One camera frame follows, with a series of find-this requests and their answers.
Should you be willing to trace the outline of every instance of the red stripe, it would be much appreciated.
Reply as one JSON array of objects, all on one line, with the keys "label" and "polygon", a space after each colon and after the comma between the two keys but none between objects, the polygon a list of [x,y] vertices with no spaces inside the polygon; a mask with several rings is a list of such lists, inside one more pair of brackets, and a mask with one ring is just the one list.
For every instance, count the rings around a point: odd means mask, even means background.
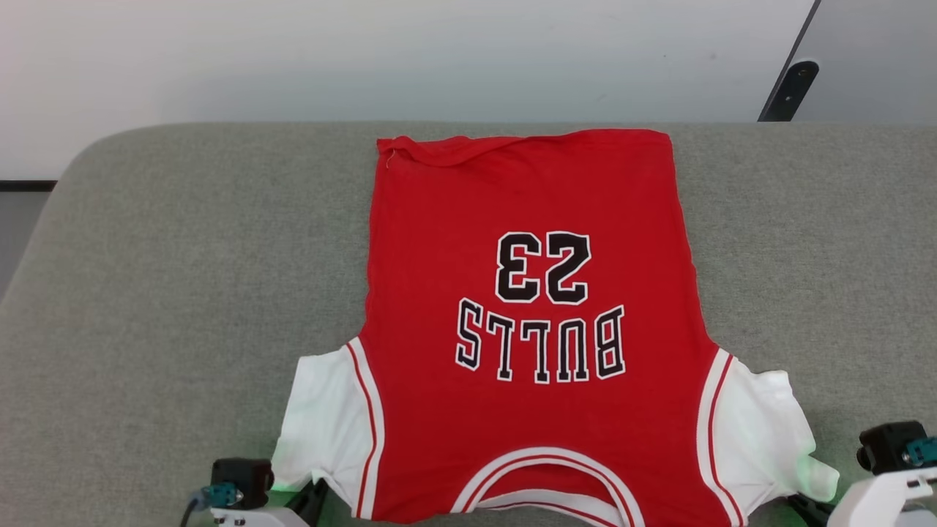
[{"label": "red stripe", "polygon": [[628,516],[628,524],[629,524],[629,525],[634,525],[634,519],[632,518],[632,512],[631,512],[630,510],[628,510],[628,503],[625,502],[625,497],[621,494],[621,491],[618,490],[618,488],[617,488],[611,481],[608,481],[608,479],[604,477],[604,474],[602,474],[601,472],[595,470],[593,467],[588,466],[587,464],[583,463],[582,461],[578,461],[578,460],[576,460],[576,459],[565,458],[565,457],[563,457],[563,456],[552,456],[552,455],[549,455],[549,456],[543,456],[543,455],[540,455],[540,456],[527,456],[527,457],[525,457],[525,458],[512,459],[512,460],[510,460],[510,461],[507,461],[507,462],[501,464],[497,469],[491,471],[491,474],[489,474],[485,479],[483,479],[483,480],[481,481],[481,483],[479,483],[478,487],[475,488],[475,490],[471,493],[471,496],[468,497],[468,501],[466,502],[465,506],[462,507],[462,512],[468,512],[469,507],[472,505],[472,503],[475,502],[475,496],[478,495],[479,491],[482,489],[482,487],[484,487],[484,484],[487,483],[487,481],[488,481],[489,479],[491,479],[491,477],[492,477],[493,475],[497,474],[498,471],[500,471],[500,470],[503,469],[504,467],[507,467],[507,466],[510,466],[510,465],[513,465],[513,464],[515,464],[515,463],[519,463],[519,462],[522,462],[522,461],[527,461],[527,460],[530,460],[530,459],[561,459],[561,460],[568,461],[568,462],[573,463],[573,464],[576,464],[576,465],[578,465],[578,466],[580,466],[580,467],[585,467],[585,468],[588,468],[589,470],[592,470],[592,471],[595,471],[595,472],[599,473],[599,474],[602,475],[602,477],[605,479],[605,483],[607,483],[608,486],[611,487],[612,489],[615,489],[615,494],[616,494],[616,496],[618,497],[618,501],[621,503],[621,506],[623,506],[623,507],[625,508],[625,515]]},{"label": "red stripe", "polygon": [[588,512],[583,512],[579,509],[568,507],[566,505],[548,504],[544,502],[517,502],[516,504],[504,504],[504,505],[498,505],[497,507],[491,507],[491,508],[497,510],[497,509],[502,509],[502,508],[507,508],[507,507],[515,507],[519,505],[533,505],[533,506],[543,505],[543,506],[561,508],[565,510],[566,512],[569,512],[570,514],[577,515],[577,516],[584,516],[586,518],[596,521],[597,523],[601,523],[602,525],[607,525],[608,527],[618,527],[617,525],[615,525],[615,523],[612,523],[608,521],[607,519],[602,519],[602,518],[599,518],[598,516],[592,516]]},{"label": "red stripe", "polygon": [[367,469],[371,466],[371,458],[374,458],[375,450],[378,449],[378,434],[376,432],[377,426],[374,422],[374,408],[371,406],[371,396],[368,395],[367,388],[364,387],[364,379],[362,379],[361,370],[358,368],[358,358],[354,356],[354,350],[351,349],[351,342],[346,344],[346,347],[351,354],[351,361],[354,362],[354,372],[355,375],[358,376],[358,384],[361,386],[362,391],[364,391],[364,398],[367,399],[367,415],[371,419],[371,453],[367,455],[367,461],[364,462],[364,472],[361,475],[361,490],[358,492],[358,506],[354,513],[355,518],[360,518],[361,507],[364,503],[364,485],[367,483]]},{"label": "red stripe", "polygon": [[729,501],[732,502],[732,507],[736,510],[736,515],[738,515],[738,524],[745,525],[745,517],[742,515],[741,509],[738,508],[736,499],[722,486],[722,483],[719,481],[719,475],[716,474],[716,450],[712,442],[712,422],[716,416],[716,401],[719,400],[719,392],[722,390],[722,383],[725,382],[725,375],[729,372],[729,365],[732,364],[733,360],[735,360],[735,357],[730,355],[729,360],[725,361],[725,366],[722,368],[722,375],[719,378],[719,384],[716,385],[716,393],[712,397],[712,406],[709,408],[709,466],[712,469],[712,479],[716,482],[716,486],[719,487],[719,489],[729,497]]}]

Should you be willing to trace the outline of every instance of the cable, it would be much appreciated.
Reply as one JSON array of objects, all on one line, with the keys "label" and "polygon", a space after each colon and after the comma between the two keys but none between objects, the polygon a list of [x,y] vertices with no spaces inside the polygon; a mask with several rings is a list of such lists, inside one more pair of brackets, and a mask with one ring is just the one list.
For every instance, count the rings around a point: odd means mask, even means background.
[{"label": "cable", "polygon": [[182,522],[179,523],[179,527],[186,527],[188,525],[188,517],[192,516],[192,511],[195,510],[195,507],[199,504],[199,500],[192,498],[188,502],[186,507],[185,514],[182,515]]}]

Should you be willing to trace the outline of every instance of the white wall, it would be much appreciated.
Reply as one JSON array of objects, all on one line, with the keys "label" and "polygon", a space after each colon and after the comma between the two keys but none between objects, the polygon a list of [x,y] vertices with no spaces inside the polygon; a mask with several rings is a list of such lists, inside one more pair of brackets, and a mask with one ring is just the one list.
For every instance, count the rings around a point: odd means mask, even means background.
[{"label": "white wall", "polygon": [[937,125],[934,0],[822,0],[795,57],[820,65],[795,121]]},{"label": "white wall", "polygon": [[754,121],[811,0],[3,0],[0,179],[179,121]]}]

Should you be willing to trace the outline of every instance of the white side panel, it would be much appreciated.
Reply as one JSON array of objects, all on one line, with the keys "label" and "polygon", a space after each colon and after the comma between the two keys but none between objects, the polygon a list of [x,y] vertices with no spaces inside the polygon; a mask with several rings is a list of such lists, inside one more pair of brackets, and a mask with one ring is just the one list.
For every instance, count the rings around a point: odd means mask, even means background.
[{"label": "white side panel", "polygon": [[271,459],[273,490],[296,491],[324,478],[355,510],[374,448],[370,421],[348,346],[300,358]]},{"label": "white side panel", "polygon": [[840,473],[810,456],[816,442],[786,371],[755,374],[733,360],[715,412],[716,472],[745,515],[797,492],[833,499]]}]

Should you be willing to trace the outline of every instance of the teal connector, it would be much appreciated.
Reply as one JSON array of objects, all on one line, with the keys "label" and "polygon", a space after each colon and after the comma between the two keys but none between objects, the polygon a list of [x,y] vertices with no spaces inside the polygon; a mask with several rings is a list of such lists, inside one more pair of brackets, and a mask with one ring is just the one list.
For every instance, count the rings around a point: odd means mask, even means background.
[{"label": "teal connector", "polygon": [[908,443],[907,453],[907,461],[915,467],[937,461],[937,437],[926,437],[911,441]]},{"label": "teal connector", "polygon": [[201,488],[201,494],[205,496],[208,506],[216,508],[227,508],[241,501],[244,495],[234,487],[233,483],[218,483]]}]

